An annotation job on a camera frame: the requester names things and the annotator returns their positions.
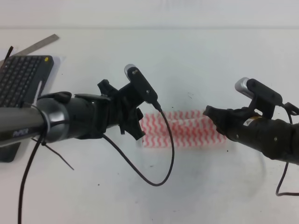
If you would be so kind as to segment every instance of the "white table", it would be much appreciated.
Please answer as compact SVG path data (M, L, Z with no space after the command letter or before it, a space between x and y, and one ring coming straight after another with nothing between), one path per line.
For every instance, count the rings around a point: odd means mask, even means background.
M234 90L241 77L256 78L298 102L299 30L0 30L0 49L23 49L53 33L60 40L36 54L64 61L50 92L99 94L108 79L128 83L123 68L134 63L159 95L165 111L240 108L250 100ZM143 113L153 111L147 104ZM287 119L282 109L275 118ZM162 180L170 150L144 149L117 127L108 130L152 181ZM23 143L14 162L0 164L0 217L15 224L21 177L34 146ZM30 224L280 224L298 221L299 200L276 197L284 163L228 142L218 147L177 149L173 172L162 187L146 184L104 140L51 144L75 168L41 147L25 187L23 223ZM299 168L282 190L299 191Z

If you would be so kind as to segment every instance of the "white wall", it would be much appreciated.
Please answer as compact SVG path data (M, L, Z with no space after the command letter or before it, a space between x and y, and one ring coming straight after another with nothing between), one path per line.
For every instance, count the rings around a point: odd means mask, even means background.
M0 27L298 26L297 0L2 0Z

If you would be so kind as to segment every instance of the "keyboard key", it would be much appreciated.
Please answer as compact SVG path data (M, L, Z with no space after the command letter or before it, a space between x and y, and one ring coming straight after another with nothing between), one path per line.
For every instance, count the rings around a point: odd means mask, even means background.
M6 96L7 99L11 99L13 97L12 93L8 93L8 95Z
M15 101L10 101L9 107L14 107Z

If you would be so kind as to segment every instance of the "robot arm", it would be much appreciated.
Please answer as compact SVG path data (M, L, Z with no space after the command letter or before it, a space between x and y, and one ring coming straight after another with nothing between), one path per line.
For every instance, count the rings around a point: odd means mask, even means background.
M0 108L0 146L45 132L45 142L77 138L102 138L106 129L119 125L136 140L144 135L139 125L143 118L137 108L144 101L161 110L157 94L134 66L125 67L130 83L117 90L103 80L100 96L58 92L41 96L35 108Z
M281 95L254 79L243 78L235 88L252 101L249 107L237 110L207 106L204 114L212 119L217 131L272 160L299 165L299 124L271 119L275 106L285 108L289 117L297 115L299 109L290 103L284 105Z

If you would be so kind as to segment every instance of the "keyboard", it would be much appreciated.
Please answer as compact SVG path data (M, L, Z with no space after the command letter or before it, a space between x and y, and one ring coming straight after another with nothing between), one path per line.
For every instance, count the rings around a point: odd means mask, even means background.
M40 96L54 65L51 56L11 56L0 68L0 107L33 103L40 83ZM0 147L0 161L11 162L20 143Z

